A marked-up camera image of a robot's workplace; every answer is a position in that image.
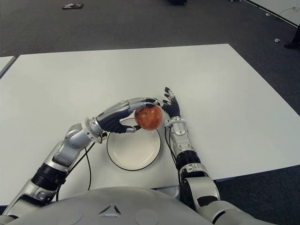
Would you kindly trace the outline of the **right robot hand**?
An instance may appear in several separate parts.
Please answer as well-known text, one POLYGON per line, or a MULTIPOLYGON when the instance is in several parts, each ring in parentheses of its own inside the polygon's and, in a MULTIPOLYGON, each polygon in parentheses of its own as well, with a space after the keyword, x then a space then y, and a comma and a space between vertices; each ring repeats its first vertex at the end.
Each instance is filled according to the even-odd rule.
POLYGON ((169 115, 170 118, 180 117, 180 107, 173 91, 165 87, 165 97, 167 100, 162 100, 162 109, 169 115))

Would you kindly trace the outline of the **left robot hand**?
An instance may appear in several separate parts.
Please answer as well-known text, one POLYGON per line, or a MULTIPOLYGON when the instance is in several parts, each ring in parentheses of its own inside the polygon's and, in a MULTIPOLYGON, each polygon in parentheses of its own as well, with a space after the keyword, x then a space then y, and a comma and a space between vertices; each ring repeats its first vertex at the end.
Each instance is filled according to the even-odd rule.
POLYGON ((153 107, 158 103, 156 98, 137 97, 129 100, 121 101, 106 110, 96 117, 98 125, 102 130, 111 133, 123 134, 134 133, 141 129, 139 125, 125 126, 120 123, 120 120, 131 115, 135 110, 144 107, 153 107))

